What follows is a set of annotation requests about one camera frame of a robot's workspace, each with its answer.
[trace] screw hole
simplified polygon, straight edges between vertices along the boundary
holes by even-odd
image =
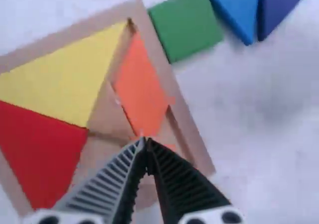
[[[95,222],[91,221],[91,220],[84,220],[84,221],[80,222],[79,224],[95,224]]]
[[[39,224],[58,224],[59,218],[56,216],[49,216],[40,220]]]
[[[222,215],[222,220],[225,224],[238,224],[241,223],[241,218],[237,213],[225,212]]]
[[[205,222],[196,218],[188,220],[186,224],[205,224]]]

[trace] red triangle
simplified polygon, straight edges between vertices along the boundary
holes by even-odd
[[[87,130],[0,101],[0,148],[32,207],[67,191]]]

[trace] green block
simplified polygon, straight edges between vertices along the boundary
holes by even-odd
[[[149,15],[170,63],[223,39],[209,0],[168,0],[150,8]]]

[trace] tangram piece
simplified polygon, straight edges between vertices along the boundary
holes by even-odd
[[[0,100],[86,127],[126,24],[117,23],[0,74]]]
[[[222,40],[209,0],[167,0],[149,15],[170,63]]]
[[[156,135],[168,101],[139,33],[132,38],[114,87],[135,134]]]
[[[34,209],[51,208],[70,185],[87,130],[5,102],[0,117],[0,148],[22,190]]]
[[[300,0],[259,0],[258,29],[259,41],[263,41],[295,8]]]
[[[258,0],[210,0],[216,13],[245,45],[254,43]]]

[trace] dark blue triangle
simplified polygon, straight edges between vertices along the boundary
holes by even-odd
[[[210,2],[217,14],[245,45],[254,42],[258,0],[210,0]]]
[[[258,40],[264,40],[295,8],[300,0],[259,0]]]

